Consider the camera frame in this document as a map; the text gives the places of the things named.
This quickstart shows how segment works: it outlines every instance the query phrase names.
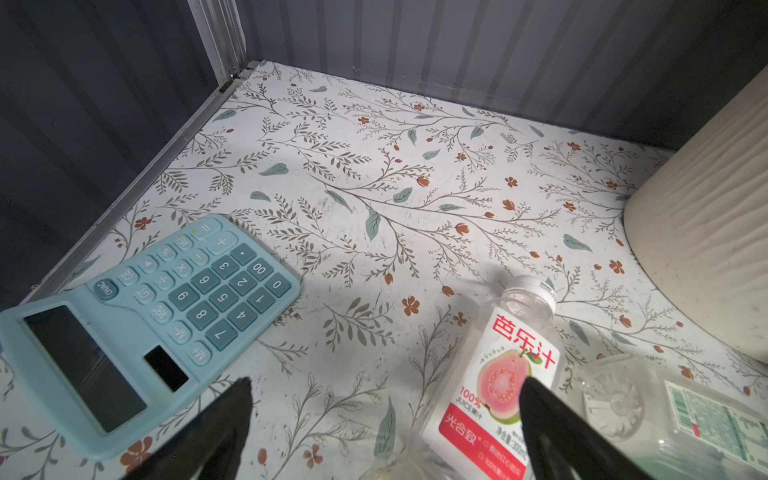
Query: cream textured pot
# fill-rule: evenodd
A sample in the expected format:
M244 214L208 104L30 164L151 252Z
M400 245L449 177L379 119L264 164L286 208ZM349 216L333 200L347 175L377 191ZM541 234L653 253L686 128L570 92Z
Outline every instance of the cream textured pot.
M624 227L677 308L768 362L768 68L632 196Z

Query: guava juice bottle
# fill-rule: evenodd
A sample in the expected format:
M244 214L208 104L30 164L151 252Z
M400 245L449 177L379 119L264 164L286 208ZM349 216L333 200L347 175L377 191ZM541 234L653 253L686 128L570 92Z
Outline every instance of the guava juice bottle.
M554 290L516 276L481 307L424 415L407 455L378 458L376 480L532 478L518 397L525 379L558 381L565 350L551 324Z

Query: calculator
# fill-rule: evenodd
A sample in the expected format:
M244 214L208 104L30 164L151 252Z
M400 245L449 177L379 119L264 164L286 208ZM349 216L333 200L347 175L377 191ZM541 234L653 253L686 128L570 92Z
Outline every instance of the calculator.
M0 343L59 432L100 461L189 405L299 294L288 269L214 214L0 313Z

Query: pink guava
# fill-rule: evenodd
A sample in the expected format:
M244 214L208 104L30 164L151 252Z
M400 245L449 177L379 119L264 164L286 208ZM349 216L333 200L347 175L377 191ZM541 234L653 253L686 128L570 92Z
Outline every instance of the pink guava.
M502 353L482 367L478 397L497 422L511 425L520 421L520 390L530 375L531 364L515 351Z

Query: floral tablecloth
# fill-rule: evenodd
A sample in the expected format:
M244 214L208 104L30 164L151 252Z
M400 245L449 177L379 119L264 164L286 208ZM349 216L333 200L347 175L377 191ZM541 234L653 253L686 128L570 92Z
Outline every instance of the floral tablecloth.
M669 155L262 62L69 286L219 213L302 277L301 297L109 462L70 449L0 360L0 477L121 477L250 376L239 478L358 478L403 448L478 304L523 273L558 293L559 392L572 366L635 352L768 414L764 364L677 311L627 246L623 206Z

